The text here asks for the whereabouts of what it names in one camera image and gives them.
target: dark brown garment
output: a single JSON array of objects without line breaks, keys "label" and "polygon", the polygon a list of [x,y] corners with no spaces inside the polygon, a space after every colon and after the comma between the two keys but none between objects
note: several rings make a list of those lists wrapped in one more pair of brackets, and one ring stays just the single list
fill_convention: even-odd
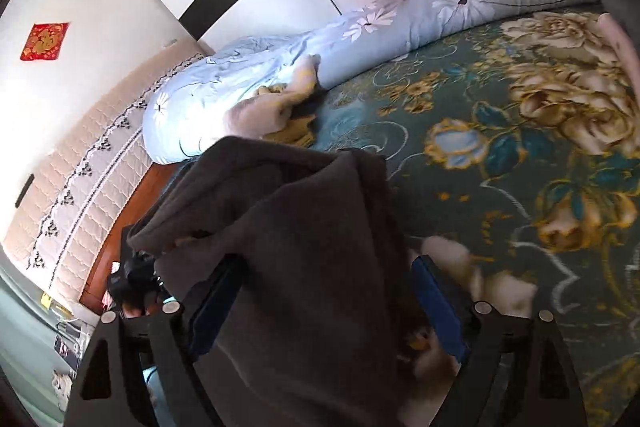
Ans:
[{"label": "dark brown garment", "polygon": [[400,425],[407,261],[387,191],[381,157],[227,137],[134,227],[178,300],[227,253],[249,265],[196,367],[227,427]]}]

